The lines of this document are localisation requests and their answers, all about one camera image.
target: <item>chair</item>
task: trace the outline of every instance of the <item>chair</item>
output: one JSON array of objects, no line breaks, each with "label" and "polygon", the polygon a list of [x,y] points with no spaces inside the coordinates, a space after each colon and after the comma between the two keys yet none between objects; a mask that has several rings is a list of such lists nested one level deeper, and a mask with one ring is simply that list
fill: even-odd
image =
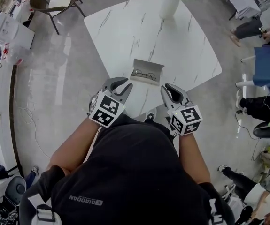
[{"label": "chair", "polygon": [[55,26],[55,23],[53,21],[53,17],[55,17],[58,14],[61,14],[63,12],[65,12],[68,8],[72,7],[72,8],[77,8],[80,13],[86,17],[83,13],[83,11],[80,9],[80,7],[76,4],[77,0],[71,0],[69,5],[67,6],[60,6],[60,7],[53,7],[53,8],[47,8],[46,6],[49,5],[49,2],[47,2],[46,0],[30,0],[30,6],[34,11],[39,11],[42,13],[47,14],[50,19],[51,22],[56,30],[56,33],[59,35],[59,31]]}]

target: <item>black shirt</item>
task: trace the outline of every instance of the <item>black shirt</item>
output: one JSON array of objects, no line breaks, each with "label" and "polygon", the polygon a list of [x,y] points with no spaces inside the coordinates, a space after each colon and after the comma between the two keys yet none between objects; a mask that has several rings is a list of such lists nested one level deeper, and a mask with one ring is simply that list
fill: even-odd
[{"label": "black shirt", "polygon": [[197,185],[169,138],[147,124],[105,130],[89,159],[68,176],[57,166],[42,173],[23,196],[22,225],[31,223],[35,209],[27,198],[37,193],[45,202],[51,198],[64,225],[234,224],[230,207],[213,185]]}]

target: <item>tiled floor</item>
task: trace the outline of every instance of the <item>tiled floor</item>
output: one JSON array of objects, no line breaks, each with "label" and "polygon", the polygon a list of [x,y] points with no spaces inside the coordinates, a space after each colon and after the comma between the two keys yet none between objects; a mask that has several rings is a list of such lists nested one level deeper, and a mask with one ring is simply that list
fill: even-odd
[{"label": "tiled floor", "polygon": [[[90,15],[126,0],[82,1],[81,9]],[[228,180],[216,171],[219,165],[230,165],[249,176],[258,166],[250,162],[256,141],[249,138],[245,129],[238,129],[234,105],[235,82],[241,81],[243,74],[250,79],[254,69],[252,62],[242,64],[240,59],[253,54],[253,47],[262,41],[257,37],[245,39],[241,48],[231,42],[229,29],[243,21],[228,20],[234,8],[225,0],[185,0],[185,4],[204,30],[223,70],[219,76],[189,91],[204,119],[195,137],[212,181],[221,189]],[[32,56],[19,67],[15,86],[15,135],[25,173],[34,164],[41,171],[48,164],[48,157],[36,140],[51,156],[86,117],[90,97],[108,77],[79,11],[71,8],[55,18],[60,35],[47,15],[36,14],[34,22],[37,29]],[[266,93],[247,89],[251,97],[259,92]],[[19,107],[31,110],[36,130],[33,123],[28,124],[31,120],[27,111]],[[156,121],[165,123],[164,115],[164,106],[160,106]],[[238,118],[250,131],[259,123],[247,116]],[[256,154],[267,143],[270,140],[260,140]]]}]

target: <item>white table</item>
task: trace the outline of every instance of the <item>white table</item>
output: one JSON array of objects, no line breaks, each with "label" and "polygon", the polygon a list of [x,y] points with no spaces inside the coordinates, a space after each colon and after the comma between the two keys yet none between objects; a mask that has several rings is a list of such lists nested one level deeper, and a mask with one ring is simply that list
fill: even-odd
[{"label": "white table", "polygon": [[[164,65],[160,84],[189,91],[222,72],[204,32],[180,2],[173,20],[162,20],[164,0],[131,0],[84,19],[109,77],[127,77],[134,59]],[[160,86],[131,80],[126,101],[130,117],[163,104]]]},{"label": "white table", "polygon": [[[71,0],[50,0],[48,8],[68,7],[70,2]],[[56,16],[60,12],[61,11],[50,12],[50,15],[53,17],[53,16]]]},{"label": "white table", "polygon": [[254,0],[229,0],[237,10],[236,18],[253,17],[261,12]]}]

